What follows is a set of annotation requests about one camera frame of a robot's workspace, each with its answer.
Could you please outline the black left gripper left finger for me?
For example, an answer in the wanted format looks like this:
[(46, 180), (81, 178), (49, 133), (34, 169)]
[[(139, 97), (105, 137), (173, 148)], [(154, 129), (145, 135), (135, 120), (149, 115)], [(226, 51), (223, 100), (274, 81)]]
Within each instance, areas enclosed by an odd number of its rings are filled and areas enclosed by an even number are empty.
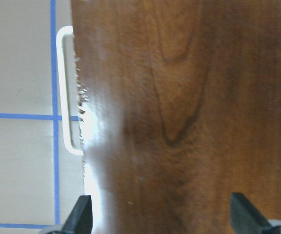
[(81, 195), (62, 228), (63, 234), (90, 234), (93, 228), (92, 200)]

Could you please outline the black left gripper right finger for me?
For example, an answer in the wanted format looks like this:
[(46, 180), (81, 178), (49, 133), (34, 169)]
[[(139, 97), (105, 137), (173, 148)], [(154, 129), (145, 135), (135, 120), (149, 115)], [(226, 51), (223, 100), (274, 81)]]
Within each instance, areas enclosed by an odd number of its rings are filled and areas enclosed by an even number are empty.
[(230, 196), (230, 224), (236, 234), (267, 234), (273, 228), (242, 193)]

